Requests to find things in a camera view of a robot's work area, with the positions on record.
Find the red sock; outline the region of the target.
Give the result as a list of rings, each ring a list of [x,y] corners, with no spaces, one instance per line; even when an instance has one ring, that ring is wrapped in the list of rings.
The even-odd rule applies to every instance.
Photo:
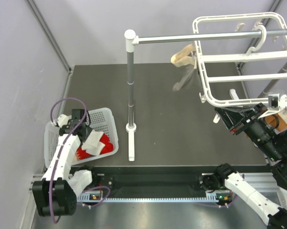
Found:
[[[113,144],[110,142],[109,137],[106,134],[103,134],[99,141],[99,146],[96,149],[92,149],[92,154],[89,153],[89,150],[83,150],[79,147],[76,151],[76,159],[83,160],[94,156],[100,156],[113,151]]]

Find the orange beige sock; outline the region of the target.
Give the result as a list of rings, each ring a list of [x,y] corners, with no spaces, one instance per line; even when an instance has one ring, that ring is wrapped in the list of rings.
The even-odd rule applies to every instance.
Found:
[[[269,115],[264,118],[264,121],[270,125],[271,127],[276,127],[276,130],[279,132],[282,132],[287,129],[287,109],[281,110],[279,113],[276,113],[274,115]]]

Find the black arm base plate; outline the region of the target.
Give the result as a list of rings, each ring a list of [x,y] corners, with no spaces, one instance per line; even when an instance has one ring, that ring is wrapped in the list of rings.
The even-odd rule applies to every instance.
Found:
[[[92,175],[92,183],[84,191],[99,190],[108,187],[111,192],[123,187],[188,187],[194,191],[214,192],[226,190],[224,181],[215,175],[200,175],[197,173],[181,174],[107,174]]]

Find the dark grey table mat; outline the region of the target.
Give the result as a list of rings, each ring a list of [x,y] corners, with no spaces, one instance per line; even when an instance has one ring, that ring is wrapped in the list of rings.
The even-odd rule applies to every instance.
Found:
[[[111,109],[116,123],[117,153],[92,161],[97,167],[217,166],[228,163],[245,172],[266,171],[264,155],[244,135],[215,124],[214,108],[199,99],[199,82],[178,91],[183,70],[169,63],[134,67],[135,160],[128,160],[127,67],[124,64],[77,65],[63,109]]]

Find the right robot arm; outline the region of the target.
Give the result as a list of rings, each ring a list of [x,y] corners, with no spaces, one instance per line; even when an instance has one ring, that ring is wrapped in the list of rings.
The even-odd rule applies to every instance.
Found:
[[[262,103],[252,107],[216,107],[215,112],[234,135],[245,135],[273,164],[267,165],[276,185],[282,193],[284,207],[270,201],[230,164],[224,163],[215,168],[210,175],[198,177],[199,187],[207,192],[229,190],[241,198],[264,222],[268,229],[287,229],[287,129],[276,133],[276,124],[266,122],[269,109]]]

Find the white sock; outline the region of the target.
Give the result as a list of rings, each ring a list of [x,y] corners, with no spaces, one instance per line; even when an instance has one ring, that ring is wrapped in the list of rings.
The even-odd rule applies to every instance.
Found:
[[[82,150],[92,156],[99,156],[105,147],[105,144],[100,141],[103,134],[104,132],[91,131],[82,145]]]

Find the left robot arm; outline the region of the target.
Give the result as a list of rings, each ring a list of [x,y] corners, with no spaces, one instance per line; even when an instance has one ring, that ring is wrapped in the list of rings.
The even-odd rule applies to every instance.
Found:
[[[91,132],[82,120],[70,120],[59,129],[58,145],[46,173],[33,182],[32,193],[38,214],[42,217],[70,216],[75,213],[77,198],[84,189],[94,189],[99,178],[90,169],[77,170],[69,178],[78,148]]]

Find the white perforated plastic basket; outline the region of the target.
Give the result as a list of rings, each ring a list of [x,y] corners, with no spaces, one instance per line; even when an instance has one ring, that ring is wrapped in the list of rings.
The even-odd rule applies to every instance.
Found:
[[[95,131],[102,131],[109,138],[109,142],[113,145],[111,152],[101,154],[99,156],[87,157],[82,160],[74,160],[72,165],[76,166],[83,163],[88,163],[97,159],[114,155],[119,149],[118,134],[116,130],[114,116],[109,108],[100,108],[90,110],[89,112],[91,121],[90,127]],[[44,161],[45,166],[49,167],[52,157],[55,154],[58,144],[59,128],[52,125],[49,121],[45,126],[44,131]]]

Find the grey beige sock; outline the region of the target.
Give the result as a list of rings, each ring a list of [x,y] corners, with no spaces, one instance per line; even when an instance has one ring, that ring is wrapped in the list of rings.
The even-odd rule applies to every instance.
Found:
[[[196,56],[196,47],[193,44],[185,46],[181,51],[175,53],[171,59],[171,64],[177,68],[184,67],[186,72],[179,82],[173,86],[173,91],[177,92],[187,84],[191,79],[198,74],[198,60]]]

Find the white clip sock hanger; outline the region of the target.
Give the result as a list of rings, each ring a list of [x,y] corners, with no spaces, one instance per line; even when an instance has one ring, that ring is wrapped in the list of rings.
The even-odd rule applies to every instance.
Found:
[[[250,106],[258,103],[267,104],[269,99],[264,98],[249,98],[249,99],[216,99],[211,90],[212,83],[230,83],[230,82],[247,82],[247,81],[261,81],[261,80],[280,80],[287,79],[287,73],[268,73],[256,75],[238,75],[238,76],[219,76],[210,77],[207,74],[207,63],[228,63],[228,62],[259,62],[267,60],[287,59],[287,49],[283,51],[261,52],[268,37],[283,37],[287,46],[287,25],[284,18],[275,12],[265,13],[250,13],[250,14],[235,14],[235,15],[221,15],[221,16],[201,16],[194,19],[192,23],[193,33],[202,36],[199,32],[199,26],[202,23],[209,22],[228,22],[228,21],[248,21],[255,20],[255,24],[249,32],[235,32],[232,35],[210,35],[209,40],[226,40],[247,37],[257,37],[259,42],[257,45],[250,46],[246,52],[239,54],[213,54],[207,55],[203,53],[200,37],[194,41],[196,48],[196,66],[199,71],[202,88],[202,93],[199,94],[202,103],[208,102],[215,107],[232,107],[232,106]]]

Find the metal drying rack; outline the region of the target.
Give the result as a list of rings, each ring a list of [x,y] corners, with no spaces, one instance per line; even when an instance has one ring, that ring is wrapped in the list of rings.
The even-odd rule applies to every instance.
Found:
[[[136,124],[134,123],[134,50],[135,46],[139,44],[148,43],[167,43],[167,42],[194,42],[198,38],[202,37],[203,41],[208,41],[208,37],[212,34],[219,35],[232,35],[235,32],[225,32],[225,33],[207,33],[202,34],[202,36],[195,35],[175,35],[175,36],[161,36],[161,37],[138,37],[134,30],[126,30],[124,33],[126,51],[127,51],[127,83],[129,85],[129,96],[128,96],[128,123],[126,125],[126,131],[128,133],[128,144],[129,151],[128,157],[129,161],[135,160],[135,141],[134,133],[136,131]]]

